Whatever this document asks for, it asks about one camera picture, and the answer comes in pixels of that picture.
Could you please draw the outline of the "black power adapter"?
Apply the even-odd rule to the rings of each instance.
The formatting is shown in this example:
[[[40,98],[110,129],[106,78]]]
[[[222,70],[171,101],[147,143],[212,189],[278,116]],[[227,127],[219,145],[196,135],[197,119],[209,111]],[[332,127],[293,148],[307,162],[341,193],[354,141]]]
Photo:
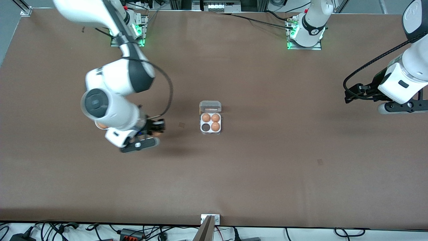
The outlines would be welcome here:
[[[36,241],[36,239],[32,238],[30,235],[31,234],[29,232],[17,233],[12,235],[9,241]]]

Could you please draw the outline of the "black device with orange connectors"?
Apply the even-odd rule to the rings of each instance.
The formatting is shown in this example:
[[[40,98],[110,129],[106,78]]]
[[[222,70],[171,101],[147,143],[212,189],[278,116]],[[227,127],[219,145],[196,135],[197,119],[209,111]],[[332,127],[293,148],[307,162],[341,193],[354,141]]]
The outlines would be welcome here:
[[[145,234],[143,230],[122,229],[119,241],[143,241],[144,239]]]

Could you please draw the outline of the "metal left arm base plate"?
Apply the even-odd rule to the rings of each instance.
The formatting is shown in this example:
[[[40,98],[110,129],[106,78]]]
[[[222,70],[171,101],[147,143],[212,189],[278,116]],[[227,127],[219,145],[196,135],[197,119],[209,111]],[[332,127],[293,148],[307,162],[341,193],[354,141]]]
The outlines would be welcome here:
[[[287,49],[289,50],[312,50],[312,51],[320,51],[322,50],[322,44],[321,40],[323,38],[323,33],[325,31],[324,29],[321,31],[321,34],[318,37],[318,42],[313,46],[302,46],[298,44],[295,40],[295,36],[298,34],[300,27],[299,27],[299,16],[295,15],[287,19],[285,22],[286,26],[292,27],[292,29],[286,30],[286,36],[287,36]]]

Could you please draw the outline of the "white power strip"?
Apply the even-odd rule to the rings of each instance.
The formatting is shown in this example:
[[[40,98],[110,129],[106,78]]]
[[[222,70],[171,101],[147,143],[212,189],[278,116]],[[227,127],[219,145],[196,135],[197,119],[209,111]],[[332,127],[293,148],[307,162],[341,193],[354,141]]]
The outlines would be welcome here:
[[[205,11],[217,13],[241,12],[240,0],[202,0]]]

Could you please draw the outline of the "aluminium frame corner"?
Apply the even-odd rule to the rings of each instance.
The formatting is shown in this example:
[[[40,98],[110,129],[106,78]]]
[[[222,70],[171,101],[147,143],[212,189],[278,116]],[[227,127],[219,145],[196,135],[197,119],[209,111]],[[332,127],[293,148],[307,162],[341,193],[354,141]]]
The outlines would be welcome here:
[[[29,17],[32,14],[33,7],[25,0],[12,0],[12,2],[20,8],[20,16]]]

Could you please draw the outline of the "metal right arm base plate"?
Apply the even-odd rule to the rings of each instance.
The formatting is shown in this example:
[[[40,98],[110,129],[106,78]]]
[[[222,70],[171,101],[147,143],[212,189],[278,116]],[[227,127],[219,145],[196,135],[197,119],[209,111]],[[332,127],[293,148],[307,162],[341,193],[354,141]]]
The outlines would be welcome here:
[[[148,28],[148,15],[136,13],[133,17],[133,22],[130,20],[128,26],[130,27],[138,46],[144,47]]]

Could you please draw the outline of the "clear plastic egg carton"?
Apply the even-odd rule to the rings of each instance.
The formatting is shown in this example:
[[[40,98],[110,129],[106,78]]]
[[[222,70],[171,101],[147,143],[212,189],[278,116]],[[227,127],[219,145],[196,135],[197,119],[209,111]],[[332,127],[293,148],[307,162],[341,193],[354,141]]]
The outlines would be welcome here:
[[[205,135],[219,135],[222,131],[222,115],[221,115],[221,111],[222,111],[222,105],[221,102],[219,101],[214,101],[214,100],[204,100],[202,102],[200,102],[199,104],[199,129],[201,131],[202,134]],[[211,120],[209,123],[205,123],[201,120],[201,116],[204,113],[208,113],[211,116],[213,114],[219,114],[221,119],[219,121],[219,124],[221,125],[221,128],[218,132],[213,132],[211,130],[211,125],[213,123],[213,121]]]

